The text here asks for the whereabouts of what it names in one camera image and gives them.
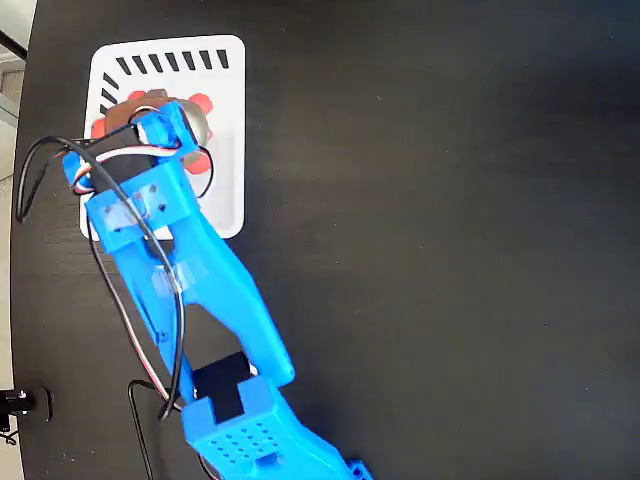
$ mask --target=red marking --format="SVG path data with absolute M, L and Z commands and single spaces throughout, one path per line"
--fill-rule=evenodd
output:
M 144 90 L 135 90 L 129 94 L 127 100 L 138 100 L 139 98 L 144 97 L 146 93 L 147 92 Z
M 189 101 L 198 105 L 202 109 L 202 111 L 205 113 L 205 115 L 207 115 L 211 110 L 213 110 L 213 102 L 204 93 L 196 93 L 195 95 L 191 95 L 189 97 Z
M 104 117 L 99 118 L 91 126 L 91 138 L 104 137 L 107 133 L 107 124 Z
M 211 162 L 209 161 L 209 157 L 206 153 L 201 153 L 200 157 L 191 162 L 189 165 L 185 166 L 189 173 L 193 175 L 198 175 L 200 173 L 204 173 L 211 168 Z

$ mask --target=black stripe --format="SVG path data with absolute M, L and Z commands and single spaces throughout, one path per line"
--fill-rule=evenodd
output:
M 187 62 L 187 66 L 189 70 L 195 70 L 196 64 L 193 63 L 193 57 L 191 56 L 191 52 L 182 52 L 182 56 L 184 57 L 184 61 Z
M 171 68 L 173 68 L 174 72 L 178 71 L 178 62 L 176 62 L 176 56 L 169 52 L 169 53 L 165 53 L 164 54 L 165 57 L 167 57 L 167 60 L 169 61 L 169 65 L 171 65 Z
M 134 55 L 132 58 L 133 58 L 133 62 L 136 64 L 140 72 L 142 74 L 146 74 L 147 67 L 144 66 L 144 63 L 142 63 L 142 59 L 140 58 L 140 55 Z
M 209 52 L 207 50 L 200 50 L 200 57 L 204 62 L 204 66 L 207 70 L 211 70 L 211 58 L 209 57 Z
M 131 70 L 129 70 L 129 65 L 127 65 L 127 62 L 124 61 L 124 58 L 118 57 L 116 58 L 116 61 L 120 65 L 120 68 L 124 70 L 124 73 L 126 73 L 127 75 L 131 75 Z
M 151 63 L 153 63 L 156 71 L 158 73 L 162 73 L 162 65 L 160 65 L 160 60 L 158 60 L 158 56 L 155 53 L 149 54 L 149 60 L 151 60 Z
M 222 65 L 222 68 L 229 68 L 229 59 L 227 58 L 227 51 L 216 50 L 216 53 L 218 54 L 218 60 L 220 60 L 220 65 Z
M 104 88 L 102 89 L 102 96 L 104 98 L 106 98 L 107 100 L 109 100 L 111 103 L 113 103 L 114 105 L 116 103 L 118 103 L 118 101 L 115 99 L 115 97 L 113 95 L 111 95 L 109 92 L 107 92 Z
M 14 55 L 17 55 L 25 62 L 27 61 L 27 49 L 16 42 L 9 35 L 0 30 L 0 45 L 4 46 L 7 50 L 9 50 Z
M 107 82 L 109 85 L 111 85 L 113 88 L 115 88 L 116 90 L 120 90 L 120 87 L 118 86 L 118 84 L 116 83 L 116 81 L 111 78 L 109 75 L 107 75 L 106 73 L 104 73 L 102 75 L 102 79 Z

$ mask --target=robotic arm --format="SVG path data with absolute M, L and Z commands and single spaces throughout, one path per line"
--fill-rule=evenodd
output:
M 185 159 L 200 153 L 203 131 L 189 109 L 184 101 L 165 98 L 138 110 L 120 129 L 107 125 L 113 131 L 87 147 L 129 205 L 102 175 L 91 175 L 95 168 L 78 153 L 64 157 L 76 192 L 95 192 L 86 202 L 88 217 L 169 372 L 178 348 L 176 292 L 131 207 L 151 230 L 171 232 L 174 248 L 166 258 L 184 304 L 204 307 L 243 346 L 243 352 L 195 371 L 183 357 L 179 390 L 186 402 L 186 440 L 225 480 L 372 480 L 362 462 L 345 463 L 336 448 L 305 428 L 278 390 L 294 379 L 291 359 L 251 275 L 200 212 L 184 171 Z

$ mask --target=blue robotic arm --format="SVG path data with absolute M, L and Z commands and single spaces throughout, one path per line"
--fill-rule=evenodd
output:
M 291 359 L 251 275 L 200 212 L 181 164 L 183 156 L 198 149 L 187 122 L 178 102 L 137 119 L 149 144 L 176 152 L 158 157 L 153 168 L 121 187 L 154 230 L 169 228 L 174 249 L 168 257 L 184 303 L 201 305 L 227 326 L 258 370 L 250 375 L 246 364 L 246 372 L 232 376 L 231 388 L 222 388 L 219 374 L 223 367 L 237 365 L 237 357 L 197 371 L 184 358 L 180 393 L 186 402 L 182 422 L 187 442 L 225 480 L 372 480 L 362 462 L 345 463 L 332 445 L 305 428 L 278 390 L 295 376 Z M 72 183 L 81 160 L 69 153 L 64 165 Z M 177 319 L 162 264 L 112 190 L 94 195 L 86 208 L 173 372 Z

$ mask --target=black wire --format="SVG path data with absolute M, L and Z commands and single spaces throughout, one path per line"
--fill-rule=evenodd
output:
M 204 190 L 200 195 L 198 195 L 198 198 L 204 197 L 209 191 L 209 189 L 211 188 L 211 184 L 213 183 L 213 157 L 211 156 L 211 152 L 209 152 L 209 150 L 207 150 L 205 147 L 200 147 L 200 151 L 207 154 L 207 157 L 209 158 L 209 165 L 210 165 L 209 172 L 211 173 L 209 173 L 209 181 L 207 181 L 207 186 L 204 187 Z
M 117 129 L 117 131 L 111 132 L 111 134 L 115 134 L 118 131 L 124 129 L 124 128 L 128 128 L 131 125 L 125 125 L 123 127 L 120 127 L 119 129 Z M 85 144 L 90 144 L 91 142 L 86 142 L 84 140 L 82 140 Z M 100 163 L 97 161 L 97 159 L 88 151 L 86 151 L 82 145 L 79 144 L 79 141 L 77 140 L 68 140 L 62 137 L 45 137 L 42 138 L 40 140 L 38 140 L 37 142 L 35 142 L 31 148 L 29 149 L 29 152 L 27 154 L 27 157 L 25 159 L 24 164 L 22 165 L 22 170 L 20 172 L 20 179 L 19 179 L 19 183 L 18 183 L 18 193 L 17 193 L 17 198 L 16 198 L 16 220 L 18 221 L 18 223 L 22 223 L 24 221 L 24 219 L 26 218 L 27 214 L 29 213 L 29 210 L 31 208 L 31 205 L 33 204 L 33 200 L 35 198 L 36 192 L 42 182 L 42 180 L 44 179 L 46 170 L 49 166 L 49 164 L 51 163 L 52 158 L 48 158 L 45 162 L 45 165 L 43 166 L 42 170 L 39 172 L 38 177 L 36 178 L 36 181 L 34 182 L 34 185 L 32 187 L 32 190 L 29 194 L 29 197 L 27 199 L 27 204 L 26 206 L 24 205 L 24 185 L 26 182 L 26 177 L 27 177 L 27 173 L 29 171 L 29 167 L 31 165 L 31 162 L 36 154 L 36 152 L 43 147 L 44 145 L 48 145 L 48 144 L 60 144 L 63 145 L 65 148 L 62 151 L 65 150 L 72 150 L 74 152 L 76 152 L 78 155 L 80 155 L 80 157 L 82 157 L 86 162 L 88 162 L 89 164 L 92 165 L 93 168 L 96 168 L 96 170 L 98 171 L 98 173 L 100 175 L 102 175 L 104 177 L 104 179 L 107 181 L 107 183 L 110 184 L 111 188 L 113 188 L 114 193 L 120 198 L 120 200 L 125 204 L 125 206 L 129 209 L 129 211 L 131 212 L 131 214 L 136 217 L 136 220 L 138 221 L 138 225 L 140 226 L 140 228 L 143 230 L 143 232 L 145 232 L 145 234 L 148 235 L 148 238 L 151 240 L 151 242 L 154 244 L 153 246 L 159 250 L 161 252 L 161 261 L 164 259 L 166 259 L 166 255 L 164 255 L 164 251 L 162 250 L 162 247 L 160 246 L 158 239 L 156 238 L 155 234 L 153 233 L 153 231 L 150 229 L 150 227 L 146 224 L 146 222 L 144 221 L 144 219 L 142 219 L 142 217 L 140 216 L 139 212 L 137 212 L 137 210 L 135 209 L 135 207 L 133 207 L 130 202 L 129 199 L 126 195 L 126 193 L 122 190 L 122 188 L 115 182 L 115 180 L 113 179 L 113 177 L 111 177 L 111 175 L 104 169 L 104 167 L 102 167 L 102 165 L 100 165 Z M 208 190 L 209 187 L 211 186 L 211 183 L 213 181 L 213 159 L 211 158 L 211 154 L 209 153 L 209 151 L 207 149 L 205 149 L 204 147 L 202 147 L 202 150 L 204 150 L 207 154 L 207 156 L 209 157 L 209 161 L 211 162 L 211 175 L 209 178 L 209 181 L 207 183 L 207 187 L 205 188 L 204 192 L 201 195 L 204 195 Z M 96 264 L 98 265 L 98 269 L 100 270 L 100 274 L 102 275 L 103 280 L 105 280 L 105 282 L 107 283 L 107 286 L 109 286 L 109 281 L 108 281 L 108 277 L 107 277 L 107 272 L 104 268 L 104 264 L 99 260 L 98 258 L 98 252 L 95 249 L 95 245 L 93 244 L 93 237 L 92 237 L 92 232 L 91 232 L 91 224 L 90 224 L 90 220 L 89 220 L 89 216 L 87 214 L 87 236 L 89 239 L 89 249 L 91 250 L 91 254 L 93 255 L 94 260 L 96 261 Z M 165 267 L 165 270 L 167 271 L 167 274 L 171 277 L 171 274 L 173 274 L 173 269 L 171 267 L 171 264 L 168 263 L 168 259 L 167 259 L 167 264 L 165 264 L 163 262 L 163 266 Z M 109 293 L 111 294 L 111 297 L 114 301 L 114 303 L 118 303 L 117 301 L 117 292 L 112 291 L 111 288 L 108 289 Z M 173 411 L 173 410 L 177 410 L 177 411 L 181 411 L 182 408 L 179 407 L 175 401 L 178 398 L 177 395 L 177 391 L 178 391 L 178 385 L 180 382 L 180 371 L 182 368 L 182 353 L 184 351 L 184 305 L 182 304 L 182 298 L 180 296 L 180 292 L 179 290 L 176 290 L 175 292 L 175 300 L 176 300 L 176 307 L 178 310 L 178 335 L 176 338 L 176 359 L 174 361 L 174 370 L 173 370 L 173 374 L 171 377 L 171 392 L 169 394 L 169 399 L 165 402 L 165 405 L 163 407 L 163 409 L 161 410 L 161 413 L 159 415 L 159 420 L 164 420 L 165 418 L 168 417 L 168 415 Z M 131 407 L 131 414 L 133 416 L 133 422 L 134 422 L 134 426 L 136 429 L 136 435 L 138 438 L 138 443 L 140 445 L 140 451 L 142 453 L 142 458 L 143 458 L 143 462 L 144 462 L 144 466 L 145 466 L 145 472 L 147 474 L 147 479 L 148 480 L 153 480 L 153 471 L 151 469 L 151 462 L 149 460 L 149 451 L 147 449 L 147 444 L 144 440 L 144 434 L 142 432 L 142 426 L 140 424 L 140 416 L 138 414 L 138 409 L 136 406 L 136 402 L 135 402 L 135 395 L 134 395 L 134 387 L 135 386 L 142 386 L 145 388 L 148 388 L 150 390 L 156 391 L 155 386 L 147 381 L 144 380 L 132 380 L 131 382 L 129 382 L 128 388 L 127 388 L 127 392 L 128 392 L 128 397 L 129 397 L 129 406 Z M 9 435 L 4 435 L 0 433 L 0 438 L 4 438 L 7 444 L 10 445 L 17 445 L 16 440 L 13 438 L 16 434 L 18 433 L 18 431 L 14 431 L 13 433 L 9 434 Z M 198 455 L 198 462 L 200 464 L 200 467 L 202 468 L 202 471 L 205 473 L 205 475 L 210 479 L 210 480 L 220 480 L 220 477 L 216 476 L 213 472 L 211 472 L 211 470 L 207 467 L 207 465 L 205 464 L 204 459 L 202 458 L 201 455 Z
M 131 348 L 136 351 L 136 346 L 133 343 L 133 337 L 131 335 L 129 335 L 129 328 L 127 325 L 127 319 L 125 318 L 125 316 L 127 315 L 126 311 L 121 310 L 124 309 L 124 305 L 122 304 L 122 301 L 120 300 L 120 297 L 118 295 L 118 292 L 115 290 L 115 287 L 113 286 L 113 283 L 111 282 L 111 280 L 109 279 L 109 274 L 107 273 L 107 270 L 104 266 L 104 262 L 102 261 L 102 259 L 100 258 L 100 254 L 98 253 L 98 250 L 96 249 L 96 246 L 93 242 L 93 232 L 91 229 L 91 221 L 89 219 L 89 213 L 87 212 L 87 216 L 86 216 L 86 225 L 87 225 L 87 239 L 89 240 L 89 250 L 91 251 L 91 256 L 93 257 L 93 260 L 96 262 L 96 265 L 98 267 L 98 271 L 100 272 L 100 276 L 102 277 L 102 280 L 104 280 L 104 283 L 107 287 L 107 290 L 109 291 L 109 296 L 111 297 L 111 300 L 113 300 L 113 303 L 116 307 L 116 310 L 118 311 L 118 315 L 120 316 L 120 320 L 122 320 L 122 325 L 124 326 L 125 330 L 127 330 L 127 338 L 129 339 L 129 344 L 131 345 Z
M 18 182 L 18 193 L 16 198 L 16 220 L 18 223 L 22 223 L 24 218 L 29 212 L 31 208 L 31 204 L 33 203 L 33 198 L 35 197 L 35 192 L 37 191 L 40 183 L 42 182 L 42 178 L 44 177 L 44 173 L 46 172 L 46 167 L 50 163 L 50 159 L 47 160 L 45 164 L 45 168 L 40 172 L 40 175 L 36 182 L 34 183 L 34 188 L 29 195 L 29 200 L 27 201 L 26 207 L 24 206 L 24 184 L 26 181 L 26 176 L 29 171 L 29 167 L 33 160 L 35 153 L 44 145 L 49 144 L 59 144 L 67 148 L 68 150 L 76 152 L 83 160 L 89 163 L 92 166 L 92 169 L 96 171 L 100 176 L 104 178 L 109 187 L 114 191 L 116 196 L 122 201 L 124 206 L 129 210 L 129 212 L 133 215 L 138 223 L 138 226 L 146 235 L 146 237 L 150 240 L 155 253 L 160 259 L 167 276 L 169 277 L 169 281 L 172 284 L 174 291 L 174 300 L 176 303 L 177 310 L 177 320 L 178 325 L 176 329 L 176 349 L 175 349 L 175 358 L 174 358 L 174 368 L 173 373 L 171 375 L 171 386 L 169 388 L 169 398 L 165 401 L 160 413 L 158 415 L 159 420 L 165 420 L 173 410 L 173 405 L 176 403 L 176 400 L 179 397 L 179 386 L 180 386 L 180 373 L 182 370 L 182 357 L 184 353 L 184 332 L 185 332 L 185 312 L 184 312 L 184 304 L 182 301 L 182 294 L 180 291 L 180 285 L 178 284 L 178 279 L 175 275 L 173 267 L 167 258 L 166 253 L 162 249 L 158 238 L 156 237 L 153 229 L 149 226 L 149 224 L 144 220 L 138 209 L 135 207 L 131 199 L 127 196 L 122 187 L 113 179 L 113 177 L 109 174 L 109 172 L 102 166 L 100 162 L 95 158 L 93 154 L 88 152 L 85 148 L 78 145 L 76 142 L 63 138 L 63 137 L 44 137 L 35 142 L 29 152 L 27 154 L 27 158 L 25 159 L 24 164 L 22 165 L 22 170 L 20 172 L 20 179 Z
M 152 383 L 145 382 L 144 380 L 131 380 L 127 387 L 127 394 L 129 396 L 129 407 L 131 408 L 131 416 L 133 417 L 133 423 L 136 427 L 136 436 L 138 437 L 138 443 L 140 444 L 140 452 L 142 453 L 142 461 L 144 462 L 144 470 L 147 474 L 147 480 L 153 480 L 153 470 L 151 468 L 151 460 L 149 458 L 149 450 L 147 449 L 147 442 L 144 439 L 144 433 L 142 432 L 142 424 L 140 423 L 140 414 L 138 413 L 138 407 L 136 405 L 134 387 L 144 387 L 149 390 L 153 390 L 157 393 L 155 386 Z M 182 411 L 178 405 L 174 405 L 174 408 L 178 411 Z M 204 474 L 209 480 L 220 480 L 216 474 L 214 474 L 209 467 L 207 467 L 202 455 L 198 454 L 198 463 Z
M 151 462 L 149 460 L 149 451 L 147 450 L 147 443 L 144 441 L 144 434 L 142 433 L 142 426 L 140 425 L 140 415 L 138 415 L 136 399 L 133 395 L 133 387 L 135 387 L 136 385 L 149 388 L 153 391 L 155 391 L 156 387 L 154 387 L 152 383 L 145 382 L 144 380 L 131 380 L 129 382 L 129 386 L 127 387 L 127 393 L 129 395 L 129 406 L 131 407 L 131 415 L 133 416 L 133 423 L 136 427 L 136 435 L 138 436 L 140 451 L 142 452 L 144 470 L 147 473 L 147 479 L 153 480 L 153 470 L 151 469 Z

